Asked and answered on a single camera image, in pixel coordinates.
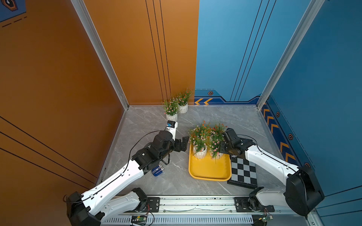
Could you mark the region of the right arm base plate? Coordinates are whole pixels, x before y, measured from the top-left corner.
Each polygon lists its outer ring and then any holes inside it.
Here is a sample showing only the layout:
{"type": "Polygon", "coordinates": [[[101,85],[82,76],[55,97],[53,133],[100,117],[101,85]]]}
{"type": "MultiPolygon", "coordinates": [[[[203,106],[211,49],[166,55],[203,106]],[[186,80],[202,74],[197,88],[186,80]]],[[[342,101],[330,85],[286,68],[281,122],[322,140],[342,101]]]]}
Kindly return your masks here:
{"type": "Polygon", "coordinates": [[[263,206],[255,197],[235,197],[234,204],[237,212],[275,212],[274,206],[263,206]]]}

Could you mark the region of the potted plant orange red flowers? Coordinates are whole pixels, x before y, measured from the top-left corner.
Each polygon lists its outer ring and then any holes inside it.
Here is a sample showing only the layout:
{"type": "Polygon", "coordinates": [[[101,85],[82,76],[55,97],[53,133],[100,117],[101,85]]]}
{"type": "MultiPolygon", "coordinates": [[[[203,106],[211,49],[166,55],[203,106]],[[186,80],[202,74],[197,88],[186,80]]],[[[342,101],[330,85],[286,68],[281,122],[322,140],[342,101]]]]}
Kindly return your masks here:
{"type": "Polygon", "coordinates": [[[210,130],[210,123],[203,121],[200,126],[196,126],[196,128],[190,131],[190,135],[192,138],[206,139],[210,135],[210,130]]]}

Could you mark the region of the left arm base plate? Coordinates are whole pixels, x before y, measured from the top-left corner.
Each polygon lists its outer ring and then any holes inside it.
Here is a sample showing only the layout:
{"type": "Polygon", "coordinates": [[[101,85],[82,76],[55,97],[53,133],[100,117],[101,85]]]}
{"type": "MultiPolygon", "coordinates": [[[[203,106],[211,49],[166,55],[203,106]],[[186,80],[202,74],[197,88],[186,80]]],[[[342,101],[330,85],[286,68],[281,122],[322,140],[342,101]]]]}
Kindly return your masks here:
{"type": "Polygon", "coordinates": [[[159,212],[159,207],[160,207],[160,197],[148,197],[147,201],[142,201],[140,203],[139,212],[157,213],[159,212]]]}

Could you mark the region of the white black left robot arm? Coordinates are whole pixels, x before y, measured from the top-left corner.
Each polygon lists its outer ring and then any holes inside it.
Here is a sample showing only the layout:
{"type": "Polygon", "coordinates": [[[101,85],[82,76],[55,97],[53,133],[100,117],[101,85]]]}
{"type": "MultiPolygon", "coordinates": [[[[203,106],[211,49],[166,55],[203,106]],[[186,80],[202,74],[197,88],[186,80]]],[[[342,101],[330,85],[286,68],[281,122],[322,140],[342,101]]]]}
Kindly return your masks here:
{"type": "Polygon", "coordinates": [[[106,220],[128,211],[143,211],[148,197],[141,188],[116,197],[132,182],[159,166],[171,152],[184,152],[188,137],[175,139],[169,131],[157,131],[152,142],[129,156],[128,163],[94,188],[80,194],[74,192],[65,200],[67,217],[72,226],[100,226],[106,220]]]}

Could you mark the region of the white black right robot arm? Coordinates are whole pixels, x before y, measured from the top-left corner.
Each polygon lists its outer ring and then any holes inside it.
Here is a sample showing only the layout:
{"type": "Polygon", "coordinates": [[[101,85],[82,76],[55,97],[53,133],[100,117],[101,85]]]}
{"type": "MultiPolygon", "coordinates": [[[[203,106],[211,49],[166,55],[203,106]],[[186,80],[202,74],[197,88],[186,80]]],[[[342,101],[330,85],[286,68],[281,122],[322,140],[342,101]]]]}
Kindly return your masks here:
{"type": "Polygon", "coordinates": [[[307,215],[321,203],[325,195],[315,172],[308,166],[299,167],[261,149],[252,138],[238,137],[228,128],[221,141],[221,153],[235,155],[252,162],[275,176],[284,188],[258,187],[249,194],[247,207],[259,212],[267,206],[291,208],[296,214],[307,215]]]}

